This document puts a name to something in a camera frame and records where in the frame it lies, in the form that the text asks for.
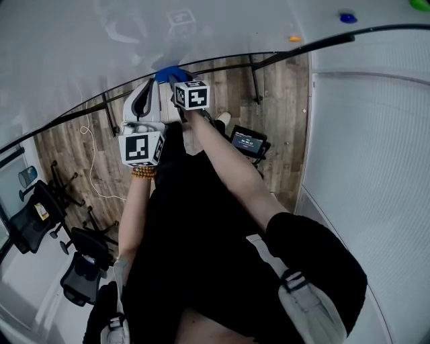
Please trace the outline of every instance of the yellow label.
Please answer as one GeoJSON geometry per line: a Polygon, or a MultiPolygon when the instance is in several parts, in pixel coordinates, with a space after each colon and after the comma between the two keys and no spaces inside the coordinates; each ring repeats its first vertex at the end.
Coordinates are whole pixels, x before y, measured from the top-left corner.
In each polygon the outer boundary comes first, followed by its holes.
{"type": "Polygon", "coordinates": [[[41,203],[34,204],[34,207],[36,208],[36,211],[38,212],[40,218],[43,220],[46,220],[49,217],[48,212],[43,207],[41,203]]]}

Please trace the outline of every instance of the blue cloth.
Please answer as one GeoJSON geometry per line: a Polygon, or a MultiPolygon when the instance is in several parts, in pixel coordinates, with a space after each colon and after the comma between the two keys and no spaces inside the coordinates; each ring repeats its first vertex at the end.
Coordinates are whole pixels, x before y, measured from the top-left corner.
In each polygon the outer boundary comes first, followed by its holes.
{"type": "Polygon", "coordinates": [[[172,66],[172,67],[161,69],[159,72],[155,74],[155,81],[158,81],[158,82],[164,81],[168,83],[169,75],[175,75],[176,79],[180,83],[189,81],[188,74],[183,69],[180,69],[178,66],[172,66]]]}

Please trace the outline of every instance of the white cube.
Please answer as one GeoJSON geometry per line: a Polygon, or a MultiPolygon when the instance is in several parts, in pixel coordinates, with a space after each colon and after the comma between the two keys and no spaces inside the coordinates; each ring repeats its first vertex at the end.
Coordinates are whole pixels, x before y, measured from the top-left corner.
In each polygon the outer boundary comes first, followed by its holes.
{"type": "Polygon", "coordinates": [[[157,166],[164,145],[160,132],[121,135],[120,152],[122,163],[130,167],[157,166]]]}
{"type": "Polygon", "coordinates": [[[209,107],[210,87],[204,81],[175,84],[175,104],[186,110],[209,107]]]}

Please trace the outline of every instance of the wooden floor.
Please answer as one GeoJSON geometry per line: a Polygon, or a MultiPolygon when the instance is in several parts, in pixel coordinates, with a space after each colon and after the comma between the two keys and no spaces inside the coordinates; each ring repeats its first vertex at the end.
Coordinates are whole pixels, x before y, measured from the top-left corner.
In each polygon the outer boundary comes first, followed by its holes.
{"type": "MultiPolygon", "coordinates": [[[[200,71],[224,65],[248,62],[245,58],[228,58],[216,61],[192,64],[189,71],[200,71]]],[[[264,133],[272,143],[267,160],[259,164],[264,180],[278,200],[293,211],[298,194],[300,173],[304,159],[306,142],[306,125],[308,117],[308,57],[298,56],[277,62],[257,72],[261,105],[257,105],[251,71],[231,69],[202,75],[211,85],[209,113],[212,117],[229,111],[232,121],[227,134],[235,124],[264,133]]],[[[144,79],[122,86],[111,91],[114,97],[130,91],[141,84],[144,79]]],[[[179,119],[177,110],[170,102],[171,90],[167,84],[160,86],[161,118],[164,122],[179,119]]],[[[117,125],[122,121],[122,107],[126,98],[111,102],[111,112],[117,125]]],[[[100,97],[86,104],[91,107],[100,102],[100,97]]],[[[47,178],[50,178],[50,164],[58,162],[57,171],[66,181],[74,172],[79,177],[72,182],[71,193],[77,199],[84,199],[86,204],[79,208],[71,205],[68,209],[67,224],[69,227],[80,227],[86,216],[86,206],[93,207],[93,213],[102,227],[109,226],[121,219],[125,202],[118,198],[100,197],[92,188],[89,173],[93,161],[93,139],[88,132],[82,134],[82,126],[88,126],[95,138],[95,160],[91,174],[93,185],[104,196],[126,198],[130,185],[130,168],[121,163],[118,138],[112,138],[104,111],[71,120],[49,129],[35,137],[41,165],[47,178]]],[[[201,146],[190,129],[184,132],[185,148],[188,153],[196,154],[201,146]]],[[[116,239],[114,230],[110,235],[116,239]]]]}

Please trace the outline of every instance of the green object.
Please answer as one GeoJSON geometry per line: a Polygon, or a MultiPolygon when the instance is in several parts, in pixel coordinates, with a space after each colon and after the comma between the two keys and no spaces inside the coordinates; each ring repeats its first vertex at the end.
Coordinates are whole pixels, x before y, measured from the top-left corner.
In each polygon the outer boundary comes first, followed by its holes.
{"type": "Polygon", "coordinates": [[[429,0],[411,0],[411,5],[419,11],[430,11],[429,0]]]}

